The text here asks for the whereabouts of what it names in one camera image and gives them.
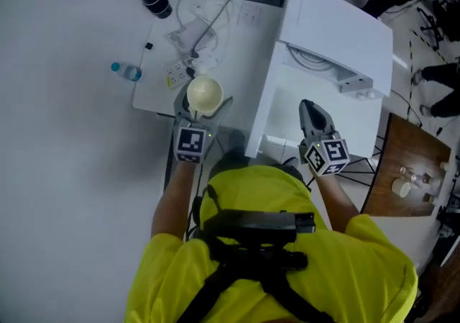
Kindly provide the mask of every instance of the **black strap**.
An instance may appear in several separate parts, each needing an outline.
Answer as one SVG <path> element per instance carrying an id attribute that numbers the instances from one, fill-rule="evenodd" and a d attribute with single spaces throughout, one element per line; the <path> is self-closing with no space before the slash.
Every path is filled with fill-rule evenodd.
<path id="1" fill-rule="evenodd" d="M 248 253 L 241 254 L 236 247 L 203 232 L 198 233 L 198 238 L 206 242 L 210 258 L 219 261 L 220 264 L 216 272 L 205 280 L 203 287 L 180 316 L 178 323 L 201 322 L 213 308 L 221 293 L 241 278 L 260 281 L 264 291 L 272 295 L 297 319 L 310 323 L 334 323 L 329 315 L 317 310 L 291 289 L 285 270 L 267 265 L 257 265 L 258 268 L 254 268 L 253 260 L 248 262 L 246 258 L 241 258 L 242 255 L 247 257 Z"/>
<path id="2" fill-rule="evenodd" d="M 263 278 L 261 283 L 267 294 L 272 295 L 282 307 L 301 321 L 334 323 L 329 315 L 317 310 L 317 308 L 291 289 L 285 273 L 273 273 L 271 276 Z"/>
<path id="3" fill-rule="evenodd" d="M 199 323 L 213 308 L 223 291 L 238 279 L 229 267 L 217 268 L 204 282 L 201 290 L 178 319 L 178 323 Z"/>

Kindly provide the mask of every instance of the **gray wall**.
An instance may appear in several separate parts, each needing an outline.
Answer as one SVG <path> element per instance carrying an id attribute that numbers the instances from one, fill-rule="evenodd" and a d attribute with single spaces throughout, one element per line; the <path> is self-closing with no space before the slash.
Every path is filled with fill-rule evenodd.
<path id="1" fill-rule="evenodd" d="M 0 0 L 0 321 L 121 322 L 167 123 L 132 108 L 140 0 Z"/>

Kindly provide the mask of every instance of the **white floor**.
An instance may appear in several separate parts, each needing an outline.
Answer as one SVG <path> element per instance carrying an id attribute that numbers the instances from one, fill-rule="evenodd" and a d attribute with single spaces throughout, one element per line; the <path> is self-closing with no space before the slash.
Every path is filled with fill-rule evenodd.
<path id="1" fill-rule="evenodd" d="M 357 6 L 363 6 L 366 0 L 351 0 L 351 3 Z M 422 7 L 428 14 L 429 10 L 422 2 L 418 3 L 417 6 Z M 392 8 L 391 12 L 401 9 L 402 6 Z M 404 96 L 407 100 L 410 94 L 410 67 L 413 64 L 413 70 L 416 71 L 419 68 L 424 68 L 429 65 L 439 65 L 443 63 L 443 60 L 430 49 L 423 41 L 416 37 L 412 30 L 422 36 L 428 43 L 434 45 L 433 38 L 427 34 L 424 35 L 420 31 L 420 26 L 424 25 L 424 21 L 421 16 L 417 13 L 416 7 L 411 7 L 403 12 L 396 14 L 384 14 L 381 17 L 381 21 L 393 29 L 394 35 L 394 51 L 397 63 L 394 63 L 392 89 Z M 412 42 L 413 60 L 410 60 L 410 46 L 409 41 Z M 454 58 L 460 55 L 460 43 L 449 41 L 443 41 L 440 45 L 439 53 L 448 61 L 454 62 Z M 413 96 L 410 101 L 411 106 L 417 111 L 419 117 L 421 117 L 423 126 L 422 128 L 432 135 L 436 135 L 436 131 L 439 127 L 449 123 L 451 119 L 435 119 L 422 117 L 419 111 L 420 103 L 431 105 L 436 103 L 439 99 L 444 97 L 451 89 L 446 88 L 437 83 L 422 83 L 418 87 L 413 87 Z M 389 98 L 384 99 L 383 111 L 380 119 L 379 134 L 385 135 L 385 128 L 389 112 L 397 114 L 401 117 L 406 118 L 408 105 L 397 95 L 391 94 Z M 418 119 L 414 113 L 410 112 L 408 119 L 413 123 L 418 123 Z M 438 136 L 439 140 L 446 143 L 449 147 L 452 147 L 451 163 L 454 163 L 453 159 L 456 154 L 456 144 L 460 133 L 460 119 L 455 119 L 449 124 L 442 133 Z M 220 134 L 220 141 L 226 149 L 226 142 L 228 140 L 228 133 L 223 132 Z M 380 139 L 376 140 L 376 146 L 382 146 Z M 295 147 L 286 146 L 284 142 L 270 142 L 269 140 L 262 141 L 260 152 L 263 155 L 267 155 L 278 162 L 283 162 L 292 156 L 298 156 L 298 150 Z M 214 145 L 211 153 L 204 165 L 203 177 L 201 179 L 200 191 L 206 184 L 209 171 L 212 165 L 221 157 L 222 151 L 218 145 Z M 299 167 L 300 172 L 303 174 L 305 182 L 311 179 L 310 171 L 306 166 Z M 357 171 L 368 171 L 369 166 L 365 161 L 353 165 L 349 170 Z M 195 188 L 193 194 L 196 191 L 196 182 L 198 180 L 198 170 L 195 174 Z M 370 183 L 370 175 L 352 175 L 355 179 Z M 443 188 L 441 195 L 439 196 L 438 204 L 433 211 L 431 217 L 374 217 L 374 221 L 382 228 L 384 233 L 401 250 L 403 250 L 414 262 L 419 271 L 422 271 L 426 263 L 429 261 L 431 256 L 431 250 L 436 243 L 438 238 L 438 222 L 436 221 L 436 214 L 438 207 L 447 202 L 447 197 L 451 189 L 451 179 L 454 176 L 454 166 L 451 166 L 451 170 L 447 173 L 446 178 L 443 182 Z M 358 183 L 348 181 L 343 178 L 339 178 L 342 186 L 349 195 L 350 199 L 355 203 L 358 209 L 362 208 L 364 200 L 366 198 L 368 187 L 360 185 Z M 321 216 L 325 219 L 327 225 L 330 225 L 326 208 L 323 203 L 323 199 L 319 194 L 318 187 L 313 182 L 310 187 L 312 188 L 312 201 L 317 206 Z"/>

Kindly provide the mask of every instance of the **white printer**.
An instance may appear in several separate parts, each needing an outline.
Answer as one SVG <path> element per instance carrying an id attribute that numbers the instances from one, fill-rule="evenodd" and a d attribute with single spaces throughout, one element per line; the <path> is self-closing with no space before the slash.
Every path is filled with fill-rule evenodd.
<path id="1" fill-rule="evenodd" d="M 343 0 L 286 0 L 282 63 L 336 84 L 354 99 L 390 95 L 392 30 Z"/>

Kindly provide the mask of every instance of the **blue bottle cap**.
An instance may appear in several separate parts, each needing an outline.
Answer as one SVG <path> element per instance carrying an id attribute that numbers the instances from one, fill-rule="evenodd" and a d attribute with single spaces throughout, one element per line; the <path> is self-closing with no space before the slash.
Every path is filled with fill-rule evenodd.
<path id="1" fill-rule="evenodd" d="M 142 71 L 141 70 L 138 70 L 136 72 L 136 76 L 134 77 L 133 81 L 138 81 L 142 76 Z"/>
<path id="2" fill-rule="evenodd" d="M 112 63 L 111 69 L 112 71 L 118 71 L 120 69 L 120 64 L 118 62 Z"/>

